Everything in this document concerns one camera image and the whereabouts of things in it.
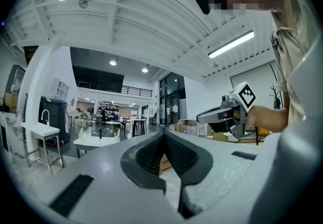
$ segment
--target black vent slot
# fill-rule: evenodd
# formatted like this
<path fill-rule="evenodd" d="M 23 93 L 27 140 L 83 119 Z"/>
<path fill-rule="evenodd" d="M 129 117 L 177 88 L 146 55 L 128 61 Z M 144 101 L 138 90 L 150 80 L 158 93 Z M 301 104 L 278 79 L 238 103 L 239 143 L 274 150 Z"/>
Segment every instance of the black vent slot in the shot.
<path fill-rule="evenodd" d="M 138 164 L 147 172 L 159 176 L 160 161 L 164 154 L 163 147 L 163 136 L 142 147 L 136 154 Z"/>
<path fill-rule="evenodd" d="M 54 211 L 68 216 L 76 203 L 89 187 L 93 177 L 79 175 L 74 181 L 49 205 Z"/>
<path fill-rule="evenodd" d="M 245 159 L 249 159 L 249 160 L 255 160 L 256 157 L 257 157 L 257 155 L 255 155 L 255 154 L 242 152 L 242 151 L 234 151 L 234 152 L 231 153 L 231 155 L 241 157 L 241 158 L 245 158 Z"/>
<path fill-rule="evenodd" d="M 168 136 L 166 144 L 165 155 L 179 177 L 197 163 L 198 155 L 195 151 Z"/>

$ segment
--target person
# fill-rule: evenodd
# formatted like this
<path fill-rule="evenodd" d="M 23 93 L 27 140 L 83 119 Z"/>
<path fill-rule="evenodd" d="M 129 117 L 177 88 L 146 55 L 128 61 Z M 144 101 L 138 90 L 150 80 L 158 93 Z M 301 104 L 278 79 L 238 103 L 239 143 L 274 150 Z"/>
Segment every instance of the person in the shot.
<path fill-rule="evenodd" d="M 118 114 L 115 114 L 115 115 L 112 117 L 112 121 L 119 121 L 119 115 L 118 115 Z"/>
<path fill-rule="evenodd" d="M 320 21 L 309 0 L 214 0 L 215 8 L 226 12 L 244 7 L 246 10 L 270 11 L 274 20 L 271 36 L 277 64 L 277 86 L 283 93 L 283 109 L 273 110 L 255 105 L 249 111 L 247 126 L 258 126 L 281 132 L 290 123 L 301 121 L 304 110 L 289 84 L 289 77 L 302 61 L 321 31 Z"/>

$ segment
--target ceiling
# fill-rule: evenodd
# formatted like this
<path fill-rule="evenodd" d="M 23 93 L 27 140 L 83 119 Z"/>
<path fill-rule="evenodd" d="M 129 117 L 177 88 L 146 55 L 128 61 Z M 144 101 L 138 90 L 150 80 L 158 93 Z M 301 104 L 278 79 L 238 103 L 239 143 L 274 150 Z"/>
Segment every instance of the ceiling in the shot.
<path fill-rule="evenodd" d="M 71 47 L 71 60 L 73 66 L 116 73 L 120 75 L 129 75 L 146 80 L 150 80 L 160 71 L 160 68 L 158 67 L 148 65 L 131 58 L 76 47 Z M 117 65 L 112 66 L 110 61 L 115 61 Z M 148 72 L 142 72 L 143 68 L 148 69 Z"/>
<path fill-rule="evenodd" d="M 255 38 L 211 60 L 207 54 L 253 30 Z M 204 81 L 272 53 L 270 13 L 204 15 L 195 0 L 17 0 L 3 39 L 24 46 L 58 44 L 97 50 Z"/>

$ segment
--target white cabinet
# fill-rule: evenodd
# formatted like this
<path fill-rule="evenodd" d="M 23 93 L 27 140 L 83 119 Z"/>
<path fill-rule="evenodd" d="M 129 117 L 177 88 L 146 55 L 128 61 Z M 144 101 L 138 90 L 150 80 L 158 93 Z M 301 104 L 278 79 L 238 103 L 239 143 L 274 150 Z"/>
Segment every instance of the white cabinet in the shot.
<path fill-rule="evenodd" d="M 138 117 L 138 111 L 137 110 L 131 110 L 131 118 L 137 118 Z"/>
<path fill-rule="evenodd" d="M 54 78 L 50 93 L 54 98 L 67 99 L 70 87 L 59 78 Z"/>

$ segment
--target glass door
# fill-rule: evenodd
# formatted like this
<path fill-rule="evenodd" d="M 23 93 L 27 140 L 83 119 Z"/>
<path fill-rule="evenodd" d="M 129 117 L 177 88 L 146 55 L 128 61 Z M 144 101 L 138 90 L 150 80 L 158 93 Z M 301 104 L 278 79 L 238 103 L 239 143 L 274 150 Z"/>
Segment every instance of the glass door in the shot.
<path fill-rule="evenodd" d="M 176 124 L 179 117 L 178 94 L 166 97 L 166 125 Z"/>
<path fill-rule="evenodd" d="M 171 96 L 166 98 L 166 126 L 171 125 Z"/>
<path fill-rule="evenodd" d="M 171 123 L 177 124 L 179 117 L 178 94 L 171 97 Z"/>
<path fill-rule="evenodd" d="M 160 119 L 159 122 L 161 125 L 165 125 L 165 99 L 160 100 Z"/>

